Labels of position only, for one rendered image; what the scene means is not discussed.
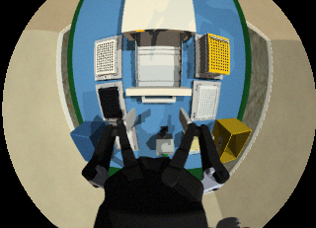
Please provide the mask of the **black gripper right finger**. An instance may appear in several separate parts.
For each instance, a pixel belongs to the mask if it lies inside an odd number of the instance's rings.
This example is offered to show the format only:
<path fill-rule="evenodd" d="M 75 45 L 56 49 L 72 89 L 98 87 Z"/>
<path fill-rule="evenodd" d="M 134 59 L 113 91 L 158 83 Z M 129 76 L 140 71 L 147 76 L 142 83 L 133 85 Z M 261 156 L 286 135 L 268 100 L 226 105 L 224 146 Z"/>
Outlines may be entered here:
<path fill-rule="evenodd" d="M 226 168 L 221 163 L 209 128 L 206 124 L 197 126 L 189 118 L 184 109 L 180 109 L 179 120 L 185 132 L 184 138 L 177 148 L 172 160 L 161 177 L 165 188 L 172 188 L 182 172 L 188 159 L 194 136 L 198 138 L 202 172 L 201 182 L 204 192 L 218 190 L 230 178 Z"/>

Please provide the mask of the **yellow open-top bin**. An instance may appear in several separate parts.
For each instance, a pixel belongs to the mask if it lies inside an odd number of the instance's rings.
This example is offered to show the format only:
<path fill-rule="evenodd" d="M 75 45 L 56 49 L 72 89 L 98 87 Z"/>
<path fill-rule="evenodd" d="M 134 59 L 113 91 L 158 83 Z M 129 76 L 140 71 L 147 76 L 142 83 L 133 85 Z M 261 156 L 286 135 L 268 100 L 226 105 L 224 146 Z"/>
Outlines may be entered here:
<path fill-rule="evenodd" d="M 251 131 L 252 129 L 236 117 L 215 120 L 213 141 L 222 163 L 237 159 Z"/>

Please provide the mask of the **blue bench mat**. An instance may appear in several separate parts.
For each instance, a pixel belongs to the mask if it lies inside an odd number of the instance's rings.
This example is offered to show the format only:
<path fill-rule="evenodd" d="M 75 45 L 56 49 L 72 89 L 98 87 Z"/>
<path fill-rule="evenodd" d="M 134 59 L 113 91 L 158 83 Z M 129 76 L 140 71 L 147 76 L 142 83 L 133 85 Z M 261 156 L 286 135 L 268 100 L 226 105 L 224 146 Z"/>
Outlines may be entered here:
<path fill-rule="evenodd" d="M 135 40 L 121 33 L 125 0 L 84 0 L 75 27 L 72 65 L 76 97 L 83 121 L 103 121 L 96 93 L 96 84 L 122 81 L 127 113 L 135 108 L 135 129 L 139 151 L 134 156 L 162 157 L 156 153 L 156 134 L 168 126 L 174 139 L 174 151 L 183 139 L 179 120 L 180 108 L 191 116 L 192 96 L 176 96 L 176 103 L 142 103 L 142 96 L 127 96 L 126 90 L 136 87 Z M 229 38 L 230 73 L 223 79 L 195 77 L 195 38 L 182 40 L 182 87 L 193 89 L 193 80 L 221 82 L 215 119 L 237 118 L 245 81 L 245 42 L 240 18 L 233 0 L 193 0 L 196 34 L 213 34 Z M 95 81 L 95 40 L 123 35 L 122 78 Z M 215 119 L 193 121 L 206 124 L 212 133 Z M 103 121 L 105 125 L 109 121 Z"/>

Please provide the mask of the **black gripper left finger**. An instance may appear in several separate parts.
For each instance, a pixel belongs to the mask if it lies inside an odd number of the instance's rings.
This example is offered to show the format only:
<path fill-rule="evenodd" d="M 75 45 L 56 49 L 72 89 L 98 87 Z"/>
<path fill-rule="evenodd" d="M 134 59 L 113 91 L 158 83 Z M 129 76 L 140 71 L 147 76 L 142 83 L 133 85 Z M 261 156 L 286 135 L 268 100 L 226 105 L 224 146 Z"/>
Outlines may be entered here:
<path fill-rule="evenodd" d="M 142 172 L 134 156 L 127 135 L 136 120 L 135 109 L 131 109 L 124 119 L 117 119 L 117 126 L 108 124 L 96 146 L 92 159 L 82 170 L 82 176 L 94 187 L 104 188 L 109 177 L 109 167 L 112 153 L 118 136 L 120 152 L 128 181 L 133 187 L 140 187 L 144 183 Z"/>

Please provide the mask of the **blue open-top bin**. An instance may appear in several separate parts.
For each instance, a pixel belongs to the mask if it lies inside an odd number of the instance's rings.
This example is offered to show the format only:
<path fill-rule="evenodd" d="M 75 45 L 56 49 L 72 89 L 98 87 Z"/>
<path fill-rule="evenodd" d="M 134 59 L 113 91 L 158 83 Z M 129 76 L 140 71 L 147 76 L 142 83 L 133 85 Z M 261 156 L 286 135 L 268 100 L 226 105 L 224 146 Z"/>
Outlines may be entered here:
<path fill-rule="evenodd" d="M 69 133 L 85 161 L 89 162 L 92 159 L 105 127 L 102 121 L 84 121 Z"/>

